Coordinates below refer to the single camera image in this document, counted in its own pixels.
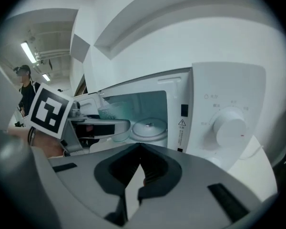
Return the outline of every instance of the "warning label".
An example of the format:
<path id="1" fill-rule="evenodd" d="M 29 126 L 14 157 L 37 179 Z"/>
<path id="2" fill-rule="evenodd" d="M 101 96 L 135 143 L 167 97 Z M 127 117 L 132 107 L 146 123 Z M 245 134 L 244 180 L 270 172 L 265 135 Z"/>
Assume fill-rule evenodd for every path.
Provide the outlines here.
<path id="1" fill-rule="evenodd" d="M 181 120 L 178 125 L 186 126 L 184 120 Z"/>

